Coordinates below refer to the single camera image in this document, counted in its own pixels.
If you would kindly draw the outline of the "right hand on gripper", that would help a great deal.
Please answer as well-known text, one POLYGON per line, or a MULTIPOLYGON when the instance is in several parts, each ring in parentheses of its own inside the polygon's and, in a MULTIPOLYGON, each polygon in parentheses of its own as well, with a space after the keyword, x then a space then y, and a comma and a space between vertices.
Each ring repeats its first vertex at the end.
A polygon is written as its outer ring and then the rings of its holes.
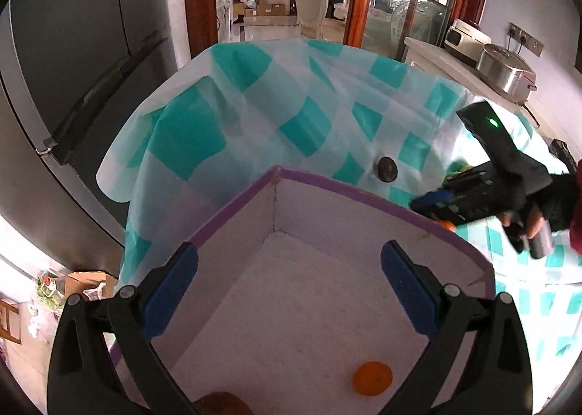
POLYGON ((553 233, 568 231, 570 248, 581 254, 581 175, 552 174, 551 179, 548 187, 531 196, 533 203, 527 207, 525 231, 510 230, 512 220, 508 213, 496 216, 517 253, 525 249, 524 238, 536 237, 548 223, 553 233))

